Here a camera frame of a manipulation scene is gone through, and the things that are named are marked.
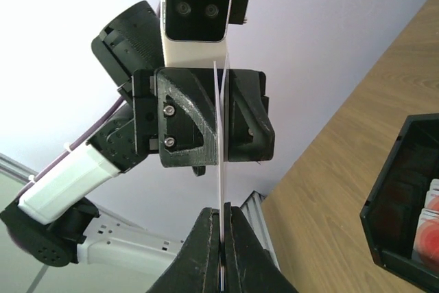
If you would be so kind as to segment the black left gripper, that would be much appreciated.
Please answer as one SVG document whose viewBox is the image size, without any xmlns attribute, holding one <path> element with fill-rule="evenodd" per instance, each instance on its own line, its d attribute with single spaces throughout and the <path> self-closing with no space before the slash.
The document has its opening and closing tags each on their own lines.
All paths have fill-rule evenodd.
<svg viewBox="0 0 439 293">
<path fill-rule="evenodd" d="M 223 87 L 224 156 L 230 162 L 269 161 L 275 131 L 268 117 L 266 74 L 250 69 L 141 69 L 132 75 L 134 147 L 157 153 L 163 167 L 192 167 L 200 176 L 216 165 L 215 92 Z"/>
</svg>

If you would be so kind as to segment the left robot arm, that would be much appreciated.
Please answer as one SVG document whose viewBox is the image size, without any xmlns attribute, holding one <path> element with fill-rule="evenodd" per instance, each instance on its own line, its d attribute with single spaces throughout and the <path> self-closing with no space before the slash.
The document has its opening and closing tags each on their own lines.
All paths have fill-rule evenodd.
<svg viewBox="0 0 439 293">
<path fill-rule="evenodd" d="M 166 247 L 86 195 L 130 171 L 151 154 L 165 167 L 191 167 L 196 176 L 219 158 L 269 161 L 275 133 L 268 118 L 265 74 L 218 63 L 164 62 L 161 17 L 140 1 L 107 24 L 92 50 L 118 86 L 112 108 L 55 161 L 30 179 L 1 212 L 16 244 L 48 266 L 118 264 L 166 269 L 177 244 Z"/>
</svg>

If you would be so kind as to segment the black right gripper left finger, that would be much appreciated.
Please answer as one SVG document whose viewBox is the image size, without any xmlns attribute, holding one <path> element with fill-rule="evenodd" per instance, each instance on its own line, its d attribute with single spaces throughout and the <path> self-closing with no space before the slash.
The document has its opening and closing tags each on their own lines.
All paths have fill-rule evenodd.
<svg viewBox="0 0 439 293">
<path fill-rule="evenodd" d="M 219 292 L 219 266 L 219 212 L 206 207 L 197 217 L 176 258 L 148 292 Z"/>
</svg>

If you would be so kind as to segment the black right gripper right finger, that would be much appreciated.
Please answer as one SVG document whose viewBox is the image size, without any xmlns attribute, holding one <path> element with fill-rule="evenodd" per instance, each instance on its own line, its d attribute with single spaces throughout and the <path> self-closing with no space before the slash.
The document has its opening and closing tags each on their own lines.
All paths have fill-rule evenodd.
<svg viewBox="0 0 439 293">
<path fill-rule="evenodd" d="M 224 207 L 225 291 L 294 293 L 297 289 L 268 257 L 239 207 Z"/>
</svg>

